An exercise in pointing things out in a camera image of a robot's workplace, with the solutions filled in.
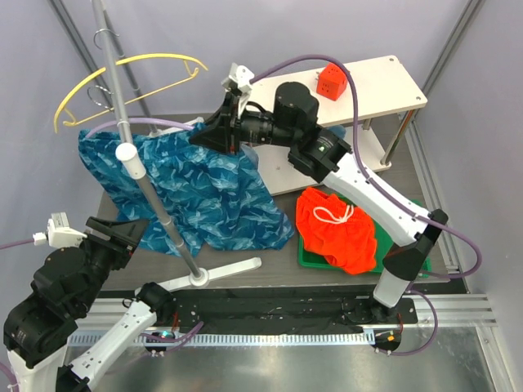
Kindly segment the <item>yellow clothes hanger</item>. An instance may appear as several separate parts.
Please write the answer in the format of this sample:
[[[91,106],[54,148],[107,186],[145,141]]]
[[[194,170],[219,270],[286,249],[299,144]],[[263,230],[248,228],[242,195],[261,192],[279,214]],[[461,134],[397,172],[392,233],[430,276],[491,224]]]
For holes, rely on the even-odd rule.
[[[194,58],[192,56],[187,56],[187,55],[182,55],[182,54],[177,54],[177,53],[167,53],[167,52],[147,53],[147,54],[131,56],[128,58],[123,58],[121,60],[117,60],[115,62],[115,66],[116,66],[116,68],[118,68],[118,67],[122,68],[124,65],[130,65],[135,62],[141,62],[141,61],[147,61],[147,60],[179,60],[184,65],[184,69],[186,71],[187,76],[179,81],[167,84],[167,85],[157,88],[155,90],[152,90],[152,91],[149,91],[146,93],[140,93],[137,97],[125,101],[124,102],[125,105],[134,104],[134,103],[144,100],[145,98],[148,98],[150,96],[154,96],[154,95],[164,92],[166,90],[180,86],[181,84],[184,84],[186,82],[189,82],[189,81],[197,78],[203,71],[208,72],[208,67],[197,58]],[[75,117],[75,115],[68,109],[68,105],[69,105],[70,101],[84,87],[86,87],[88,83],[92,82],[95,78],[102,76],[106,72],[107,72],[106,67],[102,67],[102,68],[97,69],[95,72],[88,74],[83,80],[81,80],[76,86],[74,86],[65,96],[65,98],[58,104],[56,111],[53,115],[53,123],[52,123],[53,131],[55,134],[57,134],[60,130],[59,120],[63,113],[65,113],[68,118],[62,120],[61,124],[65,127],[77,127],[77,126],[83,125],[84,123],[90,122],[91,120],[93,120],[95,118],[99,118],[103,115],[112,113],[114,111],[114,108],[112,106],[110,106],[109,108],[103,108],[102,110],[94,113],[93,115],[87,116],[86,118],[77,119]]]

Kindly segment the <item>orange shorts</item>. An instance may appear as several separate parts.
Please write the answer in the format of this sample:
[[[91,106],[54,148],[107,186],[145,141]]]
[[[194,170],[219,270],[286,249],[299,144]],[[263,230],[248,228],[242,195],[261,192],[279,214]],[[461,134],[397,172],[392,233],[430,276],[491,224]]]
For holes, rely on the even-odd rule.
[[[309,187],[297,199],[295,223],[306,251],[348,274],[376,266],[378,242],[372,218],[336,194]]]

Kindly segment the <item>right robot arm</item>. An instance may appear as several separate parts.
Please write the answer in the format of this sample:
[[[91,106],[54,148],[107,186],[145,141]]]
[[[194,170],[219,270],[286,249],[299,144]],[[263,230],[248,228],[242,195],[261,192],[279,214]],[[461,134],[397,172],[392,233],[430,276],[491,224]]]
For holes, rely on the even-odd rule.
[[[440,209],[429,212],[411,204],[364,168],[355,147],[317,123],[319,106],[309,88],[299,82],[280,84],[273,110],[265,113],[242,110],[239,91],[229,91],[190,143],[221,154],[237,154],[243,142],[287,147],[294,169],[349,198],[379,223],[393,244],[363,307],[373,321],[385,323],[397,315],[401,297],[421,272],[448,217]]]

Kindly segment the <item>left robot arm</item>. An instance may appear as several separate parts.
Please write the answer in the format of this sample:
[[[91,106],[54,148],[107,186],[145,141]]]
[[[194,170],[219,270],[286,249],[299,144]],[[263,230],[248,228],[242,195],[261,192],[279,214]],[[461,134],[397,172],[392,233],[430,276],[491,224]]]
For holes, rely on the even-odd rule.
[[[52,241],[52,252],[35,273],[31,294],[7,316],[3,342],[16,391],[92,391],[143,331],[168,324],[172,294],[146,283],[122,318],[83,355],[64,362],[77,321],[87,317],[110,272],[127,266],[149,220],[110,221],[90,217],[89,233]]]

